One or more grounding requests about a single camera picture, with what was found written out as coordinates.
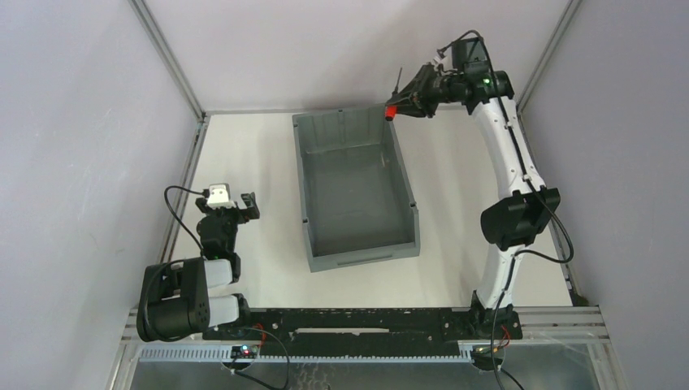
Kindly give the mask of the red handled screwdriver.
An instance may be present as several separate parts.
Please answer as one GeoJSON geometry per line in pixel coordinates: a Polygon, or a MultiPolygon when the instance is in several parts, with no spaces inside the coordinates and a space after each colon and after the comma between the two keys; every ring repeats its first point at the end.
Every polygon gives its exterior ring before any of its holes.
{"type": "MultiPolygon", "coordinates": [[[[399,71],[397,73],[396,83],[395,83],[394,89],[391,93],[391,97],[389,98],[389,100],[392,100],[399,93],[399,84],[401,81],[402,70],[403,70],[403,67],[400,67],[399,71]]],[[[392,122],[396,115],[397,115],[397,107],[394,104],[387,102],[385,104],[385,111],[384,111],[385,120],[388,122],[392,122]]]]}

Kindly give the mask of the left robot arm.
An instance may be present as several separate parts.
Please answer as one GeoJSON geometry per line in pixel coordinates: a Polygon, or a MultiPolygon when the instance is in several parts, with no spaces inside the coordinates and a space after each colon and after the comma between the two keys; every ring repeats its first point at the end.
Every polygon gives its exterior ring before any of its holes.
{"type": "Polygon", "coordinates": [[[244,327],[250,322],[242,294],[212,297],[210,290],[241,277],[236,236],[241,224],[260,218],[256,197],[243,193],[244,208],[211,197],[206,190],[195,201],[204,214],[196,226],[200,255],[145,269],[136,317],[138,336],[145,342],[174,342],[219,325],[244,327]]]}

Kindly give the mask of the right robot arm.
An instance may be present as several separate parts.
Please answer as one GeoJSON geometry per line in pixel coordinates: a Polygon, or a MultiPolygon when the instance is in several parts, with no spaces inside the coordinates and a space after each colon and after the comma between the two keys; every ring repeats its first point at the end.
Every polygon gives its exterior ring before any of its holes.
{"type": "Polygon", "coordinates": [[[496,175],[498,200],[480,215],[490,247],[479,286],[473,291],[468,327],[477,336],[499,336],[515,319],[514,281],[522,259],[554,218],[561,196],[533,165],[519,127],[514,90],[505,71],[486,65],[442,71],[422,65],[386,102],[385,118],[431,118],[442,103],[462,104],[478,124],[496,175]]]}

